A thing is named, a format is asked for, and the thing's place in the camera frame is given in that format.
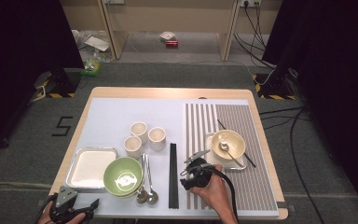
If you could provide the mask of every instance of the metal spoon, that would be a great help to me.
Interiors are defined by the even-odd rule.
[[[227,142],[220,142],[219,143],[219,147],[220,149],[222,149],[223,151],[225,151],[229,157],[231,157],[232,160],[235,161],[235,163],[237,163],[237,165],[239,165],[240,167],[244,167],[242,164],[240,164],[237,160],[234,159],[234,157],[231,156],[231,154],[228,152],[229,151],[229,146]]]
[[[144,172],[145,178],[145,155],[142,155],[142,172]],[[138,189],[138,196],[136,197],[136,202],[138,203],[145,203],[147,201],[148,195],[147,191],[145,190],[145,182],[143,185]]]
[[[150,164],[149,164],[149,157],[147,155],[146,156],[146,167],[147,167],[147,173],[149,174],[149,184],[150,184],[150,192],[149,192],[149,197],[147,198],[147,203],[149,204],[154,204],[158,201],[158,194],[153,191],[153,186],[152,186],[152,175],[150,174]]]

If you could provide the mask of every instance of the bowl logo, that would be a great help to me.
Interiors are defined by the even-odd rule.
[[[117,187],[122,191],[129,191],[136,187],[138,179],[131,172],[121,174],[116,180]]]

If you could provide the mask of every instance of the human arm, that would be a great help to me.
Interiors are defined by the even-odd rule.
[[[214,168],[222,171],[221,165],[215,165]],[[238,223],[227,196],[226,182],[220,176],[213,174],[205,188],[193,187],[190,192],[199,195],[208,206],[214,209],[224,224]]]

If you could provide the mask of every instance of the black bar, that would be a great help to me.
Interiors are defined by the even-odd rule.
[[[177,157],[176,144],[174,143],[171,143],[170,147],[170,186],[168,207],[179,208]]]

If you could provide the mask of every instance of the table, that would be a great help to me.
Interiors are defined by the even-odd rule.
[[[86,107],[83,111],[83,114],[80,118],[80,121],[76,127],[74,136],[72,141],[67,149],[67,152],[62,161],[62,165],[57,174],[57,177],[53,183],[53,186],[50,190],[50,194],[57,192],[59,187],[64,183],[67,171],[69,170],[71,159],[76,151],[77,142],[79,141],[79,137],[82,134],[84,129],[87,116],[89,114],[90,105],[93,99],[96,98],[158,98],[158,99],[199,99],[200,97],[208,98],[208,99],[238,99],[243,100],[246,99],[249,102],[249,106],[251,108],[252,117],[254,118],[254,124],[256,127],[257,135],[259,137],[260,146],[262,148],[263,157],[266,163],[266,167],[268,170],[269,180],[272,186],[273,195],[275,197],[276,202],[284,203],[284,198],[282,195],[281,186],[279,183],[279,179],[277,177],[274,164],[269,152],[269,146],[267,143],[266,136],[262,129],[260,118],[258,117],[257,108],[255,106],[255,100],[250,91],[247,90],[221,90],[221,89],[167,89],[167,88],[109,88],[109,87],[98,87],[95,88],[86,104]],[[106,205],[106,203],[101,202],[100,206]],[[288,216],[288,211],[286,208],[279,208],[279,215],[276,217],[241,217],[240,219],[285,219]],[[169,216],[168,218],[217,218],[217,215],[212,211],[207,215],[198,216],[194,211],[187,210],[186,215],[179,214]],[[148,216],[143,216],[144,218],[161,218],[155,217],[153,214],[149,214]]]

